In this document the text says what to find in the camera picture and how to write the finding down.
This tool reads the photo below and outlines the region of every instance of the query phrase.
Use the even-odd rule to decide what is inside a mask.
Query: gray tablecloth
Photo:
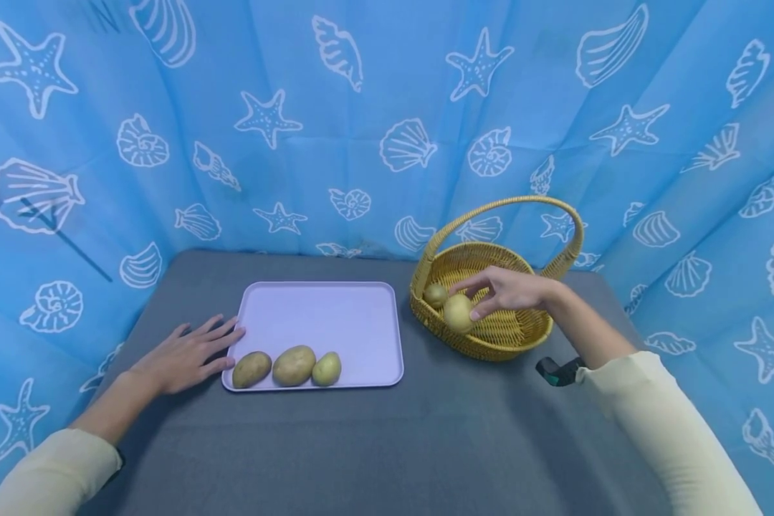
[[[653,473],[575,386],[535,363],[575,357],[559,330],[511,363],[463,357],[410,312],[414,263],[190,251],[172,262],[100,387],[177,325],[237,313],[264,280],[382,281],[396,289],[397,386],[231,394],[220,378],[161,398],[120,445],[127,466],[82,514],[669,515]],[[640,345],[602,277],[565,281]]]

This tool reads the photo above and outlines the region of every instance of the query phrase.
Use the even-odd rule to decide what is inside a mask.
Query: table
[[[127,466],[82,515],[670,515],[664,490],[616,425],[534,365],[575,353],[559,330],[510,363],[463,357],[409,309],[415,264],[187,251],[171,263],[100,386],[177,325],[237,313],[277,280],[381,281],[396,290],[404,377],[385,389],[233,394],[215,376],[161,398],[120,449]],[[637,346],[598,274],[579,295]]]

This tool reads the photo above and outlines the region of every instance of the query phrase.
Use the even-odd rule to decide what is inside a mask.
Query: basket handle
[[[582,251],[582,241],[584,239],[584,226],[582,218],[579,217],[579,213],[568,205],[564,201],[547,196],[516,196],[508,197],[500,201],[490,202],[484,206],[480,206],[473,211],[468,211],[463,216],[455,219],[450,224],[447,224],[432,236],[427,245],[424,247],[424,253],[421,254],[419,260],[419,266],[416,267],[416,272],[413,278],[414,294],[416,297],[421,297],[421,293],[424,292],[424,285],[427,282],[427,277],[430,276],[430,270],[432,263],[434,263],[434,257],[436,252],[444,243],[444,240],[463,223],[468,222],[473,217],[490,211],[500,206],[506,206],[508,204],[515,204],[517,202],[541,202],[556,206],[564,210],[573,219],[573,238],[565,245],[565,249],[562,249],[560,254],[554,256],[554,259],[550,260],[550,263],[540,273],[540,276],[549,277],[551,279],[559,279],[564,276],[565,273],[573,266],[573,262],[577,259],[579,253]]]

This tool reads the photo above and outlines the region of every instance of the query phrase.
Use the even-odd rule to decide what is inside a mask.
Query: hand
[[[496,310],[543,309],[545,301],[559,286],[559,282],[546,277],[491,266],[456,283],[450,288],[450,295],[466,289],[464,294],[473,299],[476,292],[488,288],[488,293],[470,312],[470,319],[476,321]]]
[[[237,317],[212,330],[223,315],[215,315],[203,326],[190,333],[183,333],[189,324],[180,325],[157,348],[152,349],[130,372],[154,386],[159,395],[175,394],[201,383],[214,374],[235,365],[235,360],[220,357],[204,365],[206,359],[237,342],[246,330],[235,328]]]

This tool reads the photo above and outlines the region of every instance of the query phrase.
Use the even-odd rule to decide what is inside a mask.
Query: tray
[[[273,360],[285,350],[305,344],[315,351],[338,353],[338,382],[318,387],[308,380],[298,387],[280,387],[272,373],[248,389],[231,384],[231,369],[221,383],[233,392],[298,391],[396,385],[404,375],[398,332],[396,293],[382,282],[258,282],[244,291],[239,325],[247,334],[229,348],[237,362],[253,351]]]

